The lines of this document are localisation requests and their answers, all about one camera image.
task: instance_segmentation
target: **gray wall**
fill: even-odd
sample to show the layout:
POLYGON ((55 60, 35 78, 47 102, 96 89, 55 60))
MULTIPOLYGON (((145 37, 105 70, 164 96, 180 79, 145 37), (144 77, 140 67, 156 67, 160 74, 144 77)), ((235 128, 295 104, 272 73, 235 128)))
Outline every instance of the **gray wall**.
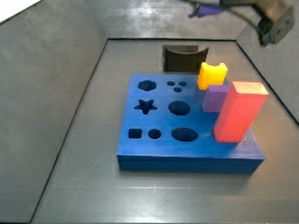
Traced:
POLYGON ((41 1, 0 26, 0 221, 32 218, 107 38, 87 1, 41 1))
POLYGON ((294 5, 295 26, 282 42, 262 48, 256 32, 247 27, 238 44, 299 122, 299 2, 287 2, 294 5))
MULTIPOLYGON (((88 0, 109 38, 230 39, 236 40, 246 23, 227 12, 188 19, 189 4, 180 0, 88 0)), ((235 10, 250 18, 254 11, 235 10)))

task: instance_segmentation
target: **small circle hole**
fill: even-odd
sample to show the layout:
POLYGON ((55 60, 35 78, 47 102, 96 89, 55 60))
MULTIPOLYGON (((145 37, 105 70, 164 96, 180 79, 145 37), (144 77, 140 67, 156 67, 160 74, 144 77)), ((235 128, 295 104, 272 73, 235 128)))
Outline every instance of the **small circle hole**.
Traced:
POLYGON ((179 82, 179 85, 180 85, 181 87, 185 87, 185 86, 187 86, 187 83, 185 83, 184 81, 180 81, 180 82, 179 82))
POLYGON ((152 138, 152 139, 157 139, 160 136, 161 136, 161 131, 159 129, 151 129, 148 131, 148 136, 152 138))
POLYGON ((175 85, 175 82, 173 81, 167 81, 167 85, 172 87, 175 85))
POLYGON ((183 90, 179 87, 173 88, 173 92, 180 93, 183 90))

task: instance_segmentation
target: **purple block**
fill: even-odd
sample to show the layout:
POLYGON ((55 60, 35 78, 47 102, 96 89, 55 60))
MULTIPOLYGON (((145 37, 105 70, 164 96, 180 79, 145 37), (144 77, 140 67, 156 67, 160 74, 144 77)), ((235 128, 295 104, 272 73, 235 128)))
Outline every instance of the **purple block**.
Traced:
POLYGON ((219 113, 230 91, 230 85, 209 85, 204 95, 201 109, 208 113, 219 113))

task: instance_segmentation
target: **blue shape sorter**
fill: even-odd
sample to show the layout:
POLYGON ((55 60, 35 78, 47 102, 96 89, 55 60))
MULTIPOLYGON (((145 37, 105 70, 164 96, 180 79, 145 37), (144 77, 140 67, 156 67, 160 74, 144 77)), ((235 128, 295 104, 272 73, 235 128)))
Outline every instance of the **blue shape sorter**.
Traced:
POLYGON ((264 155, 250 130, 219 143, 219 113, 204 113, 197 76, 132 74, 116 157, 123 171, 252 173, 264 155))

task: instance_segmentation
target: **circle hole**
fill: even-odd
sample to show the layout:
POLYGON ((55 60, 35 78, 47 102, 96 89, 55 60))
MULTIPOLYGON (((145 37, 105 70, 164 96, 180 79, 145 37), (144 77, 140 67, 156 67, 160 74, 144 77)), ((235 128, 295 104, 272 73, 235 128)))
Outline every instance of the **circle hole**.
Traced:
POLYGON ((180 93, 183 90, 179 87, 173 88, 173 92, 180 93))
POLYGON ((191 112, 191 106, 184 101, 173 101, 168 109, 177 116, 185 116, 191 112))
POLYGON ((187 86, 187 83, 185 83, 184 81, 180 81, 180 82, 179 82, 179 85, 180 85, 181 87, 185 87, 185 86, 187 86))
POLYGON ((175 82, 173 81, 167 81, 167 85, 168 86, 173 86, 175 85, 175 82))
POLYGON ((199 134, 193 129, 179 128, 172 131, 172 138, 180 142, 192 142, 197 137, 199 134))
POLYGON ((148 131, 148 136, 152 138, 152 139, 157 139, 160 136, 161 136, 161 131, 159 129, 151 129, 148 131))

